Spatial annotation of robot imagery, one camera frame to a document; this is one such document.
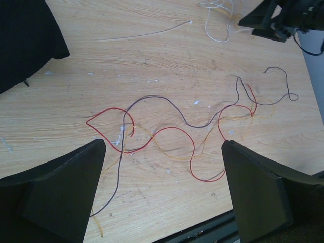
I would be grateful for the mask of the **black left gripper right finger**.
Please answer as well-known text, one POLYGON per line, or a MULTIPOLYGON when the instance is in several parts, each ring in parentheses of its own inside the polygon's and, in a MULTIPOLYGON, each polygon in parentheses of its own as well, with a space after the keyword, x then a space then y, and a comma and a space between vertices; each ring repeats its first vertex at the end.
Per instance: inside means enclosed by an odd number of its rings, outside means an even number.
POLYGON ((323 242, 323 172, 299 172, 234 140, 221 149, 241 242, 323 242))

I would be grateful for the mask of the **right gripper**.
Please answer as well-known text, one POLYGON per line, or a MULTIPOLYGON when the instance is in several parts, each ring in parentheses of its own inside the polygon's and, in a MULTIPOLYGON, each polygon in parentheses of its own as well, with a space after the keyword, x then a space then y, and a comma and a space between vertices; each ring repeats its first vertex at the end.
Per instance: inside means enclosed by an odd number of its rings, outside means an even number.
POLYGON ((291 37, 291 33, 281 28, 298 28, 304 32, 323 31, 323 1, 263 0, 238 25, 253 28, 254 36, 285 42, 291 37), (275 3, 281 7, 280 14, 274 18, 274 27, 279 29, 266 29, 275 11, 275 3))

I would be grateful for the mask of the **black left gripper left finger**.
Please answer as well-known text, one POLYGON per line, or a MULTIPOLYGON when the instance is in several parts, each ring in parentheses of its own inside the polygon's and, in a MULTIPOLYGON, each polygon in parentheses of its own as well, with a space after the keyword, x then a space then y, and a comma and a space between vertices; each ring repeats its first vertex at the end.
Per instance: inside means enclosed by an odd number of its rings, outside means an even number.
POLYGON ((1 242, 83 242, 105 152, 95 139, 1 178, 1 242))

